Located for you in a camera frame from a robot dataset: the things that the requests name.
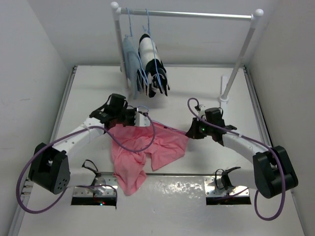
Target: clothing rack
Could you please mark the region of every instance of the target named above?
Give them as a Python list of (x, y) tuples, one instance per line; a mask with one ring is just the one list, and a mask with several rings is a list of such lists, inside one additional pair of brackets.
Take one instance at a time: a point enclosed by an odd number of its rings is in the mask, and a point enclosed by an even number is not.
[[(124, 75), (123, 80), (123, 89), (125, 92), (128, 92), (128, 81), (124, 60), (124, 52), (123, 52), (123, 39), (120, 28), (120, 15), (127, 15), (128, 11), (126, 8), (119, 7), (117, 2), (111, 3), (111, 8), (113, 12), (113, 18), (115, 22), (115, 30), (116, 30), (116, 38), (118, 43), (118, 51), (120, 57), (120, 65), (122, 68), (122, 72)], [(228, 93), (232, 87), (234, 79), (236, 77), (237, 71), (243, 61), (245, 52), (250, 44), (252, 36), (255, 32), (256, 26), (261, 16), (263, 16), (264, 12), (261, 9), (257, 9), (252, 15), (230, 15), (230, 14), (214, 14), (214, 13), (194, 13), (194, 12), (178, 12), (178, 11), (152, 11), (152, 10), (138, 10), (138, 9), (129, 9), (130, 15), (138, 15), (138, 16), (146, 16), (149, 14), (150, 16), (164, 16), (164, 17), (183, 17), (183, 18), (206, 18), (206, 19), (222, 19), (222, 20), (239, 20), (239, 21), (248, 21), (250, 22), (250, 29), (247, 33), (245, 41), (243, 43), (242, 49), (238, 55), (238, 58), (235, 62), (233, 71), (227, 81), (227, 77), (222, 77), (222, 93), (220, 96), (221, 107), (224, 106), (228, 102)]]

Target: cable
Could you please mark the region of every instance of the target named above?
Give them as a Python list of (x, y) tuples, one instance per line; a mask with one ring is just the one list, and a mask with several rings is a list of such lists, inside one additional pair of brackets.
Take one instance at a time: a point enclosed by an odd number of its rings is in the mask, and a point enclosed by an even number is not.
[(161, 124), (161, 125), (163, 125), (163, 126), (169, 128), (169, 129), (172, 129), (172, 130), (175, 130), (175, 131), (178, 131), (178, 132), (182, 132), (182, 133), (184, 133), (184, 134), (187, 133), (186, 131), (183, 131), (183, 130), (180, 130), (180, 129), (175, 129), (175, 128), (171, 127), (171, 126), (167, 126), (166, 124), (163, 124), (163, 123), (158, 122), (158, 121), (156, 121), (156, 120), (152, 120), (152, 121), (154, 121), (155, 123)]
[[(224, 189), (224, 187), (219, 188), (219, 187), (218, 187), (218, 183), (217, 183), (217, 175), (218, 175), (217, 173), (218, 173), (218, 171), (224, 171), (224, 169), (217, 169), (216, 172), (215, 172), (215, 185), (216, 185), (216, 188), (217, 188), (218, 190), (222, 190), (222, 189)], [(230, 199), (230, 198), (233, 198), (233, 197), (235, 197), (235, 196), (237, 196), (237, 195), (240, 195), (241, 193), (245, 192), (246, 190), (248, 190), (248, 188), (246, 188), (246, 189), (244, 189), (244, 190), (242, 190), (242, 191), (240, 191), (240, 192), (238, 192), (238, 193), (236, 193), (236, 194), (234, 194), (234, 195), (227, 195), (227, 196), (225, 196), (225, 197), (217, 198), (216, 200)]]
[[(139, 150), (132, 150), (132, 149), (129, 149), (129, 148), (124, 147), (124, 145), (123, 145), (122, 143), (120, 143), (120, 142), (118, 141), (118, 139), (116, 139), (115, 136), (114, 136), (113, 134), (111, 134), (111, 133), (110, 133), (106, 128), (104, 128), (104, 127), (94, 125), (94, 126), (90, 126), (90, 127), (88, 127), (88, 128), (89, 128), (89, 129), (101, 129), (101, 130), (104, 130), (121, 148), (123, 148), (123, 149), (125, 149), (125, 150), (127, 150), (127, 151), (130, 151), (130, 152), (141, 152), (141, 151), (144, 151), (144, 150), (148, 149), (148, 148), (150, 147), (150, 145), (153, 143), (153, 141), (154, 141), (154, 139), (155, 139), (155, 137), (156, 137), (156, 128), (155, 128), (155, 126), (154, 126), (154, 123), (153, 123), (153, 121), (151, 120), (151, 118), (150, 118), (149, 116), (146, 116), (146, 117), (149, 119), (149, 121), (150, 121), (150, 123), (151, 123), (151, 125), (152, 125), (152, 128), (153, 128), (153, 136), (152, 136), (152, 139), (151, 139), (150, 143), (149, 143), (147, 146), (145, 146), (144, 148), (139, 149)], [(66, 189), (65, 189), (65, 190), (59, 195), (59, 197), (58, 197), (50, 206), (48, 206), (48, 207), (46, 207), (46, 208), (44, 208), (44, 209), (42, 209), (42, 210), (31, 210), (31, 209), (28, 209), (28, 208), (23, 204), (23, 202), (22, 202), (22, 200), (21, 200), (21, 193), (20, 193), (21, 182), (22, 182), (23, 176), (24, 176), (26, 170), (28, 169), (28, 167), (29, 167), (29, 166), (31, 165), (31, 163), (32, 163), (40, 154), (42, 154), (46, 149), (52, 147), (54, 144), (56, 144), (56, 143), (58, 143), (58, 142), (60, 142), (60, 141), (62, 141), (62, 140), (64, 140), (64, 139), (67, 139), (67, 138), (72, 137), (72, 136), (74, 136), (74, 135), (80, 134), (80, 133), (82, 133), (82, 132), (84, 132), (84, 131), (86, 131), (86, 130), (87, 130), (87, 129), (81, 129), (81, 130), (79, 130), (79, 131), (76, 131), (76, 132), (73, 132), (73, 133), (71, 133), (71, 134), (68, 134), (68, 135), (66, 135), (66, 136), (64, 136), (64, 137), (62, 137), (62, 138), (59, 138), (59, 139), (57, 139), (57, 140), (55, 140), (55, 141), (53, 141), (53, 142), (47, 144), (46, 146), (44, 146), (43, 148), (41, 148), (37, 153), (35, 153), (35, 155), (26, 163), (25, 167), (22, 169), (22, 171), (21, 171), (21, 173), (20, 173), (20, 175), (19, 175), (18, 181), (17, 181), (17, 183), (16, 183), (16, 188), (15, 188), (16, 200), (17, 200), (18, 204), (20, 205), (20, 207), (21, 207), (25, 212), (30, 213), (30, 214), (39, 214), (39, 213), (43, 213), (43, 212), (49, 210), (50, 208), (52, 208), (52, 207), (61, 199), (61, 197), (64, 195), (64, 193), (65, 193), (65, 191), (66, 191)]]
[[(138, 106), (138, 108), (139, 108), (139, 107), (145, 108), (145, 109), (147, 109), (147, 112), (149, 112), (149, 108), (147, 108), (146, 106)], [(154, 121), (155, 123), (161, 124), (161, 125), (163, 125), (163, 126), (169, 128), (169, 129), (172, 129), (172, 130), (175, 130), (175, 131), (179, 131), (179, 132), (182, 132), (182, 133), (186, 133), (186, 131), (183, 131), (183, 130), (180, 130), (180, 129), (175, 129), (175, 128), (173, 128), (173, 127), (167, 126), (166, 124), (163, 124), (163, 123), (158, 122), (158, 121), (156, 121), (156, 120), (152, 120), (152, 121)]]
[[(94, 167), (95, 167), (95, 170), (93, 170), (91, 167), (85, 166), (85, 163), (86, 163), (86, 162), (92, 163), (92, 165), (94, 165)], [(93, 161), (89, 160), (89, 159), (86, 159), (86, 160), (83, 162), (82, 167), (83, 167), (83, 168), (86, 168), (86, 169), (88, 169), (88, 170), (90, 170), (90, 171), (93, 171), (93, 172), (98, 172), (98, 168), (97, 168), (96, 164), (95, 164)]]
[(223, 112), (224, 112), (223, 108), (222, 108), (222, 107), (219, 107), (218, 109), (222, 111), (222, 112), (221, 112), (221, 117), (223, 117)]
[(108, 103), (108, 101), (109, 101), (109, 99), (110, 99), (111, 97), (112, 97), (112, 95), (109, 95), (107, 101), (106, 101), (101, 107), (97, 108), (97, 110), (102, 110), (102, 109), (105, 107), (105, 105), (107, 105), (107, 103)]
[[(217, 125), (215, 125), (215, 124), (211, 124), (211, 123), (209, 123), (209, 122), (203, 120), (203, 119), (202, 119), (200, 116), (198, 116), (198, 115), (192, 110), (192, 108), (190, 107), (190, 101), (191, 101), (191, 100), (196, 101), (198, 105), (199, 105), (199, 101), (198, 101), (198, 99), (196, 99), (196, 98), (194, 98), (194, 97), (191, 97), (191, 98), (188, 99), (188, 101), (187, 101), (187, 106), (188, 106), (188, 109), (190, 110), (190, 112), (191, 112), (196, 118), (198, 118), (201, 122), (203, 122), (203, 123), (205, 123), (205, 124), (207, 124), (207, 125), (209, 125), (209, 126), (212, 126), (212, 127), (216, 128), (216, 129), (222, 130), (222, 131), (224, 131), (224, 132), (228, 132), (228, 133), (231, 133), (231, 134), (234, 134), (234, 135), (237, 135), (237, 136), (240, 135), (240, 134), (237, 133), (237, 132), (234, 132), (234, 131), (231, 131), (231, 130), (228, 130), (228, 129), (224, 129), (224, 128), (220, 127), (220, 126), (217, 126)], [(260, 219), (266, 220), (266, 221), (274, 220), (274, 219), (278, 218), (279, 215), (281, 214), (281, 212), (282, 212), (282, 210), (283, 210), (283, 208), (284, 208), (284, 201), (285, 201), (285, 179), (284, 179), (284, 171), (283, 171), (283, 169), (282, 169), (280, 160), (279, 160), (279, 158), (277, 157), (276, 153), (275, 153), (269, 146), (265, 145), (264, 143), (262, 143), (262, 142), (260, 142), (260, 141), (258, 141), (258, 140), (252, 139), (252, 138), (250, 138), (250, 137), (247, 137), (247, 136), (245, 136), (245, 135), (242, 135), (242, 138), (243, 138), (243, 139), (246, 139), (246, 140), (249, 140), (249, 141), (251, 141), (251, 142), (257, 143), (257, 144), (262, 145), (263, 147), (267, 148), (267, 149), (271, 152), (272, 156), (274, 157), (274, 159), (275, 159), (275, 161), (276, 161), (276, 163), (277, 163), (277, 166), (278, 166), (278, 169), (279, 169), (279, 172), (280, 172), (280, 176), (281, 176), (281, 187), (282, 187), (281, 202), (280, 202), (280, 206), (279, 206), (278, 211), (276, 212), (276, 214), (274, 214), (274, 215), (271, 216), (271, 217), (263, 217), (262, 215), (260, 215), (260, 213), (258, 212), (258, 208), (257, 208), (258, 190), (257, 190), (257, 192), (256, 192), (256, 194), (255, 194), (255, 199), (254, 199), (254, 208), (255, 208), (255, 212), (256, 212), (257, 216), (258, 216)]]
[(138, 106), (138, 108), (139, 107), (145, 108), (145, 109), (147, 109), (147, 112), (149, 112), (149, 108), (147, 108), (146, 106)]

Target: light blue cloth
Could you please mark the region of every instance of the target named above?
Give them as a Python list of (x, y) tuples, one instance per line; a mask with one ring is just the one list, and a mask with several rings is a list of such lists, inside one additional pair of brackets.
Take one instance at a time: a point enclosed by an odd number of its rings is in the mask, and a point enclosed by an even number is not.
[(135, 52), (132, 43), (127, 37), (125, 37), (123, 40), (123, 51), (126, 65), (126, 73), (131, 82), (133, 99), (137, 99), (138, 92), (142, 93), (142, 87), (140, 83), (141, 66), (137, 52)]

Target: blue hanger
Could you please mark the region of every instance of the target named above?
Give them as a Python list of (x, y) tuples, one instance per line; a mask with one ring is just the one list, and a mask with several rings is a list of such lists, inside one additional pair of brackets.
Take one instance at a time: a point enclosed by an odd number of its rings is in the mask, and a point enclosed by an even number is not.
[(153, 56), (154, 56), (154, 62), (155, 62), (155, 65), (156, 65), (157, 81), (158, 81), (159, 86), (162, 88), (161, 79), (160, 79), (159, 73), (158, 73), (158, 65), (157, 65), (156, 53), (155, 53), (155, 49), (154, 49), (153, 40), (152, 40), (152, 37), (151, 37), (151, 32), (150, 32), (149, 11), (148, 11), (147, 9), (146, 9), (146, 11), (147, 11), (147, 16), (148, 16), (148, 30), (146, 30), (146, 29), (144, 28), (144, 26), (143, 26), (143, 30), (144, 30), (144, 32), (147, 32), (147, 33), (148, 33), (148, 35), (150, 36), (150, 39), (151, 39), (152, 49), (153, 49)]

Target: black and white cloth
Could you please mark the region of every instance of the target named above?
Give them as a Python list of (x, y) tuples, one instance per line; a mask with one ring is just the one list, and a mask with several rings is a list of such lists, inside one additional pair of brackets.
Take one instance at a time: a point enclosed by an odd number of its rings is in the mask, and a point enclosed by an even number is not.
[(154, 97), (157, 90), (159, 90), (160, 93), (164, 92), (167, 96), (167, 91), (170, 90), (170, 87), (167, 82), (166, 69), (158, 55), (155, 43), (146, 33), (142, 35), (139, 40), (139, 56), (148, 77), (148, 85), (146, 85), (144, 81), (141, 83), (143, 91), (149, 97)]

